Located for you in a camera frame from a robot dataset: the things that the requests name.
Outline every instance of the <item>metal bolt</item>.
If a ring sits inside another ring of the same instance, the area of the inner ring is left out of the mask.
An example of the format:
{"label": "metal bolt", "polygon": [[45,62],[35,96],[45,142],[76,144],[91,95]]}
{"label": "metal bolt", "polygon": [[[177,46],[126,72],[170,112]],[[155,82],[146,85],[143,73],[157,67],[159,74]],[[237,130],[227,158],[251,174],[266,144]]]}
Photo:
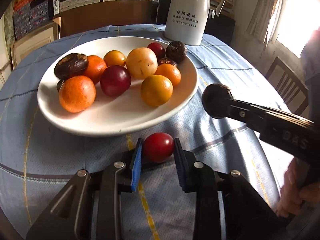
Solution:
{"label": "metal bolt", "polygon": [[79,170],[79,171],[77,172],[77,175],[78,175],[79,177],[84,177],[85,175],[87,175],[87,171],[86,171],[86,170]]}
{"label": "metal bolt", "polygon": [[195,166],[197,169],[201,169],[201,168],[203,168],[203,163],[202,162],[195,162],[193,164],[193,166]]}
{"label": "metal bolt", "polygon": [[232,177],[235,177],[235,178],[237,178],[237,177],[239,177],[241,175],[241,173],[239,171],[236,171],[236,170],[231,171],[230,174],[231,174]]}
{"label": "metal bolt", "polygon": [[116,168],[122,168],[123,166],[124,166],[124,163],[123,162],[115,162],[114,164],[113,164]]}

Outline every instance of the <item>blue tablecloth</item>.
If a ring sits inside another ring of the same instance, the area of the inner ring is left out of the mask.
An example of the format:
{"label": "blue tablecloth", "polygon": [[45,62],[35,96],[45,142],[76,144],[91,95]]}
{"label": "blue tablecloth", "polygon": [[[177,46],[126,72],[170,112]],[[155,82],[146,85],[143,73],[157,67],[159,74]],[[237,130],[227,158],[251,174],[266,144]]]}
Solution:
{"label": "blue tablecloth", "polygon": [[[155,127],[126,136],[88,138],[55,128],[41,114],[39,82],[63,53],[112,36],[169,43],[164,29],[164,25],[107,26],[62,38],[33,51],[10,75],[0,91],[0,206],[23,237],[77,170],[103,170],[138,137],[160,131],[179,137],[184,149],[217,171],[241,171],[266,202],[275,206],[291,157],[259,141],[258,134],[244,123],[210,118],[202,108],[201,95],[208,84],[218,82],[230,87],[236,99],[284,111],[288,108],[258,70],[213,36],[205,34],[200,46],[188,46],[188,56],[199,73],[196,95],[182,111]],[[144,170],[138,192],[122,196],[124,238],[192,239],[195,200],[195,194],[185,194],[179,187],[172,159]]]}

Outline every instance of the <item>blue gripper pad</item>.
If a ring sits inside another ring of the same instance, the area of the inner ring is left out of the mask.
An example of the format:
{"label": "blue gripper pad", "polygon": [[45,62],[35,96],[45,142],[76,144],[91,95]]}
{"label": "blue gripper pad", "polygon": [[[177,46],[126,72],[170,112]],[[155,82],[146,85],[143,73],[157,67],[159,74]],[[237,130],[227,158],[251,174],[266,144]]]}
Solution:
{"label": "blue gripper pad", "polygon": [[132,162],[130,163],[130,169],[132,170],[131,190],[136,191],[141,173],[141,150],[142,150],[142,138],[138,139],[136,148],[132,156]]}

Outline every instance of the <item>orange fruit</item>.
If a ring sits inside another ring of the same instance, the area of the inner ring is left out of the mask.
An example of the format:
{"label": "orange fruit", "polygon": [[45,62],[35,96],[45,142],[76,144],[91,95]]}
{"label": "orange fruit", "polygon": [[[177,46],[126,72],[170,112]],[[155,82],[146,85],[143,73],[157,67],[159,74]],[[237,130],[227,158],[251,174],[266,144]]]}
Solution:
{"label": "orange fruit", "polygon": [[61,106],[71,113],[78,113],[92,105],[96,98],[96,87],[86,76],[67,79],[59,90]]}
{"label": "orange fruit", "polygon": [[97,84],[100,81],[102,73],[107,68],[107,64],[102,58],[95,55],[88,56],[87,58],[89,64],[83,75],[90,78],[94,84]]}
{"label": "orange fruit", "polygon": [[136,79],[153,75],[158,67],[156,54],[149,48],[136,48],[127,56],[127,70]]}
{"label": "orange fruit", "polygon": [[150,106],[161,106],[172,96],[171,81],[161,75],[147,77],[141,85],[141,97]]}
{"label": "orange fruit", "polygon": [[103,60],[106,62],[108,67],[112,65],[124,67],[126,62],[125,56],[119,50],[109,51],[106,55],[104,55]]}
{"label": "orange fruit", "polygon": [[171,64],[162,64],[158,66],[155,74],[169,78],[174,87],[179,85],[181,81],[180,71],[174,65]]}

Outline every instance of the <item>window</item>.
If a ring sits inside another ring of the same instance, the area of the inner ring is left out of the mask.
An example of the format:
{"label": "window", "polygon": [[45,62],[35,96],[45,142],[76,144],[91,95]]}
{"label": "window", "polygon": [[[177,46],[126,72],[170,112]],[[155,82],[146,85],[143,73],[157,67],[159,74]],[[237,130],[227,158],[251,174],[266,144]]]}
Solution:
{"label": "window", "polygon": [[318,0],[286,0],[277,41],[300,57],[312,32],[320,26],[319,12]]}

